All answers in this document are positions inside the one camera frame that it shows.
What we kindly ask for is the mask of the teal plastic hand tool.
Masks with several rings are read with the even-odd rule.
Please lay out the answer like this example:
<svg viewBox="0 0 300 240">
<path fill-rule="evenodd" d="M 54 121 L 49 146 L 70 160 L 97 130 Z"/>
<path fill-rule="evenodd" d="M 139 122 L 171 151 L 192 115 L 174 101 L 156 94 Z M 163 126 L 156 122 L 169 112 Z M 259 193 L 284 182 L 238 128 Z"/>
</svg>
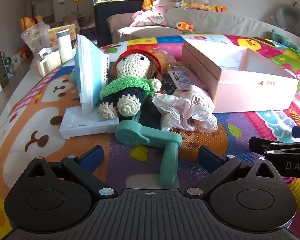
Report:
<svg viewBox="0 0 300 240">
<path fill-rule="evenodd" d="M 178 173 L 178 151 L 182 145 L 182 137 L 178 133 L 162 131 L 139 123 L 141 113 L 132 119 L 119 122 L 115 131 L 116 139 L 126 146 L 151 146 L 164 150 L 159 183 L 163 188 L 174 185 Z"/>
</svg>

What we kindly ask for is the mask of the pink lace fabric pouch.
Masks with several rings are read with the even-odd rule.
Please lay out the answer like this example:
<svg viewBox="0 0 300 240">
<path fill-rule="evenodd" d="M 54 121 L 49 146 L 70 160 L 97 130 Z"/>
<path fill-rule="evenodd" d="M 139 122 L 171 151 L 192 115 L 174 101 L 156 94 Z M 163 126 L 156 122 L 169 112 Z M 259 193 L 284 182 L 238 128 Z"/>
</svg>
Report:
<svg viewBox="0 0 300 240">
<path fill-rule="evenodd" d="M 189 90 L 173 95 L 156 93 L 152 102 L 161 114 L 161 129 L 213 133 L 218 129 L 215 105 L 206 91 L 191 85 Z"/>
</svg>

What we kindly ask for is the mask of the pink Volcano card pack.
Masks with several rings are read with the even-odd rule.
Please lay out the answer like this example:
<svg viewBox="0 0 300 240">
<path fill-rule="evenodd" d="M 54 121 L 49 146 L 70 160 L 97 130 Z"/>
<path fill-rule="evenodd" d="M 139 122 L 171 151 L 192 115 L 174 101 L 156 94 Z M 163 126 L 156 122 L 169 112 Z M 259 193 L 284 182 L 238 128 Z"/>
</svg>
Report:
<svg viewBox="0 0 300 240">
<path fill-rule="evenodd" d="M 174 66 L 172 69 L 167 71 L 172 81 L 174 82 L 177 90 L 186 91 L 189 90 L 190 86 L 194 85 L 203 90 L 207 90 L 206 85 L 185 66 Z"/>
</svg>

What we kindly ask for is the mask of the blue white tissue pack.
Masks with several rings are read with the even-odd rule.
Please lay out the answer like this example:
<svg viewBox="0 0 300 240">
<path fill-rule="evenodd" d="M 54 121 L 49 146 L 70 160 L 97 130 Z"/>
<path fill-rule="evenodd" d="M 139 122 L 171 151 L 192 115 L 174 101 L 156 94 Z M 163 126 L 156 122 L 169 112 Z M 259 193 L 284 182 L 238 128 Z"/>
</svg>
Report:
<svg viewBox="0 0 300 240">
<path fill-rule="evenodd" d="M 77 36 L 77 44 L 75 79 L 83 115 L 88 115 L 108 84 L 109 55 L 83 35 Z"/>
</svg>

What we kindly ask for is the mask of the crochet doll red hat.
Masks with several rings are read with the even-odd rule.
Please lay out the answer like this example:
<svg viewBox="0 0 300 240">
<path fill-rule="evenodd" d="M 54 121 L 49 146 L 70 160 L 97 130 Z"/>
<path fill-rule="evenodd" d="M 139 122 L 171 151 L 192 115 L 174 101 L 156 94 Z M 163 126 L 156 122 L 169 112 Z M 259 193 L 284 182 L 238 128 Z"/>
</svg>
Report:
<svg viewBox="0 0 300 240">
<path fill-rule="evenodd" d="M 162 87 L 159 58 L 144 49 L 122 53 L 110 69 L 111 82 L 101 89 L 98 113 L 104 120 L 135 116 Z"/>
</svg>

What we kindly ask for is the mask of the packaged yellow bread bun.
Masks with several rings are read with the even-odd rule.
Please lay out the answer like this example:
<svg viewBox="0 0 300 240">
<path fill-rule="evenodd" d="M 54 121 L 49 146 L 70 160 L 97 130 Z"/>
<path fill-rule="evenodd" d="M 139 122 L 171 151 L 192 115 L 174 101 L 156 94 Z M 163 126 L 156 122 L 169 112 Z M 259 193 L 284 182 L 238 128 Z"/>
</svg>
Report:
<svg viewBox="0 0 300 240">
<path fill-rule="evenodd" d="M 163 73 L 171 70 L 177 64 L 177 61 L 172 54 L 164 51 L 156 51 L 154 52 L 154 55 L 159 59 Z"/>
</svg>

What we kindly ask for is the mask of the white flat plastic case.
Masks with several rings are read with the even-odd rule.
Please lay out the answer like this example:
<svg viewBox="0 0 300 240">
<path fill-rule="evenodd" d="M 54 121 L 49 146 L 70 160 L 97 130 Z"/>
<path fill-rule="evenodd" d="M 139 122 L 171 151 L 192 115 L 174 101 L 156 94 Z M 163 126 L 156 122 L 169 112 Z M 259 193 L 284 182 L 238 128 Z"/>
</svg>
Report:
<svg viewBox="0 0 300 240">
<path fill-rule="evenodd" d="M 64 139 L 70 139 L 92 134 L 112 134 L 115 133 L 118 124 L 118 117 L 113 120 L 102 119 L 97 107 L 88 115 L 83 115 L 82 107 L 76 106 L 66 109 L 59 131 Z"/>
</svg>

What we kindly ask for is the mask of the pink open gift box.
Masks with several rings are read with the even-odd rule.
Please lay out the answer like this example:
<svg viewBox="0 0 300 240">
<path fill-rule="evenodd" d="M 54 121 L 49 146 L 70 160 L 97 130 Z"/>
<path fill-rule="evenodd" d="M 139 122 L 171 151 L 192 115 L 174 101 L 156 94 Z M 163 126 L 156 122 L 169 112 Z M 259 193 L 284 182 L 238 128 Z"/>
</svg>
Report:
<svg viewBox="0 0 300 240">
<path fill-rule="evenodd" d="M 298 79 L 257 52 L 185 39 L 181 62 L 207 87 L 215 113 L 287 109 Z"/>
</svg>

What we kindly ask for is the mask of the teal green cloth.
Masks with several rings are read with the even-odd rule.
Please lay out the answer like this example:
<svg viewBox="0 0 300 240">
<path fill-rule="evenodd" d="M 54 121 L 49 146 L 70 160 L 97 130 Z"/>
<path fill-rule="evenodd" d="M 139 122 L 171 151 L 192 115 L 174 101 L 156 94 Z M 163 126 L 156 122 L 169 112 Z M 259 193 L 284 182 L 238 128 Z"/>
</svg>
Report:
<svg viewBox="0 0 300 240">
<path fill-rule="evenodd" d="M 277 31 L 276 29 L 273 29 L 271 31 L 271 37 L 273 41 L 279 42 L 280 44 L 288 48 L 295 49 L 300 54 L 300 47 L 283 33 Z"/>
</svg>

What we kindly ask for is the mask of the white cup holder box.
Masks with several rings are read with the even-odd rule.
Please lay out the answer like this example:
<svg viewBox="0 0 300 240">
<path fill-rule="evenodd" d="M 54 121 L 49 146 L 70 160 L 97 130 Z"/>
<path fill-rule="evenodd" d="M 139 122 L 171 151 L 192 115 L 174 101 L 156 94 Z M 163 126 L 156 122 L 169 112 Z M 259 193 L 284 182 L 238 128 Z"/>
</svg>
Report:
<svg viewBox="0 0 300 240">
<path fill-rule="evenodd" d="M 42 77 L 62 64 L 58 46 L 43 48 L 39 52 L 39 56 L 40 59 L 37 62 L 38 72 Z"/>
</svg>

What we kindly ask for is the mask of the grey neck pillow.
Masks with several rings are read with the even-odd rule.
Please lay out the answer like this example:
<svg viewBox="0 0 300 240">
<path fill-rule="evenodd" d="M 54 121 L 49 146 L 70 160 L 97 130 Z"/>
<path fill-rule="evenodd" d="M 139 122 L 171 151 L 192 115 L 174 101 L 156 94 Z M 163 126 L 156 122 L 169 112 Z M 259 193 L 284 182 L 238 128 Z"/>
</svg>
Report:
<svg viewBox="0 0 300 240">
<path fill-rule="evenodd" d="M 297 2 L 279 5 L 271 18 L 278 28 L 300 36 L 300 8 L 296 5 Z"/>
</svg>

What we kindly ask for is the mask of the white thermos bottle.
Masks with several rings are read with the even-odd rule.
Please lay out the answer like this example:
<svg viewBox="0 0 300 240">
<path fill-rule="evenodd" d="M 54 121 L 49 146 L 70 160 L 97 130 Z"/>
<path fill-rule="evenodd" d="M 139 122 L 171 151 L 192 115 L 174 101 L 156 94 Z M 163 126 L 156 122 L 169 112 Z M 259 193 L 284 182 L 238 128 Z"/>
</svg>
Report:
<svg viewBox="0 0 300 240">
<path fill-rule="evenodd" d="M 61 56 L 62 63 L 69 61 L 72 59 L 72 45 L 71 45 L 71 37 L 70 30 L 64 29 L 57 32 L 57 41 L 59 46 L 59 53 Z"/>
</svg>

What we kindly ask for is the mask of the clear plastic bag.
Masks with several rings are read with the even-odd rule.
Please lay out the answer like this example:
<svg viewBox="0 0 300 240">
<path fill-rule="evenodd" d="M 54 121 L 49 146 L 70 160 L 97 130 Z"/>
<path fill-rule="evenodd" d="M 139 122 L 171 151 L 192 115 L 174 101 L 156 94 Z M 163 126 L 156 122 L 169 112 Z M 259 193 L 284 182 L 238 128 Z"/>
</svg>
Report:
<svg viewBox="0 0 300 240">
<path fill-rule="evenodd" d="M 48 24 L 40 21 L 21 33 L 21 39 L 29 47 L 34 56 L 38 54 L 43 48 L 50 47 L 48 33 L 49 29 L 50 26 Z"/>
</svg>

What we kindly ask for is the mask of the orange clownfish plush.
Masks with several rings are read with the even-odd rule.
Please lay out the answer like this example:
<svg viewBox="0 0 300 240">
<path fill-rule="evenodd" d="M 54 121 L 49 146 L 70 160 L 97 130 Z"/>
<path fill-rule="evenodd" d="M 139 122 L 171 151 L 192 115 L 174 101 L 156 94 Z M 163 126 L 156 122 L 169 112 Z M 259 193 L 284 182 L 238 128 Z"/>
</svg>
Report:
<svg viewBox="0 0 300 240">
<path fill-rule="evenodd" d="M 193 32 L 194 30 L 194 25 L 190 24 L 189 22 L 186 21 L 179 21 L 176 23 L 176 29 L 182 32 L 188 31 L 188 32 Z"/>
</svg>

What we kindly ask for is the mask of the beige sofa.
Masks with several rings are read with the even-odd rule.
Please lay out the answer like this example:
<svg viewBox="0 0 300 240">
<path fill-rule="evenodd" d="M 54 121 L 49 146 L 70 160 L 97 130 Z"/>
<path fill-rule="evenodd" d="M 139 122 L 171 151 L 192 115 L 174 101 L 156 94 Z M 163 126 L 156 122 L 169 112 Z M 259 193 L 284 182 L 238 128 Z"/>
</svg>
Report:
<svg viewBox="0 0 300 240">
<path fill-rule="evenodd" d="M 282 30 L 269 23 L 261 22 L 253 18 L 230 15 L 221 12 L 203 10 L 168 9 L 164 13 L 168 22 L 166 27 L 124 27 L 117 29 L 113 35 L 113 43 L 129 41 L 137 38 L 150 38 L 161 36 L 181 35 L 182 32 L 175 28 L 179 21 L 187 21 L 194 25 L 195 34 L 226 34 L 244 37 L 261 37 L 271 39 L 271 31 L 276 29 L 289 37 L 300 47 L 300 37 Z"/>
</svg>

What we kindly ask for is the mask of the pink clothes pile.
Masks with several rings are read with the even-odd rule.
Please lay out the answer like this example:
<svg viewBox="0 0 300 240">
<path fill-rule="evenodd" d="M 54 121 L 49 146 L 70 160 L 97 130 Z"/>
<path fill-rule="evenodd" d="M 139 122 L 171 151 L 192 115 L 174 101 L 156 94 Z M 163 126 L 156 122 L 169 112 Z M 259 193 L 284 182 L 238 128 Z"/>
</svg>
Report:
<svg viewBox="0 0 300 240">
<path fill-rule="evenodd" d="M 168 22 L 157 11 L 137 11 L 132 15 L 131 27 L 167 26 Z"/>
</svg>

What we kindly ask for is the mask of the black fish tank cabinet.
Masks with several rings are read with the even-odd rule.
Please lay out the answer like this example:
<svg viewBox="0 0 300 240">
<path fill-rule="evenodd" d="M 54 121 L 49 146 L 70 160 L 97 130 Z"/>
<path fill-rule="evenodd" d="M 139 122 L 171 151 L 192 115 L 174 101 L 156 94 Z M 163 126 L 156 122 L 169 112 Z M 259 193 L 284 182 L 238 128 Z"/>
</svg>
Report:
<svg viewBox="0 0 300 240">
<path fill-rule="evenodd" d="M 141 10 L 143 0 L 119 0 L 94 5 L 97 45 L 113 43 L 117 29 L 130 26 L 132 15 Z"/>
</svg>

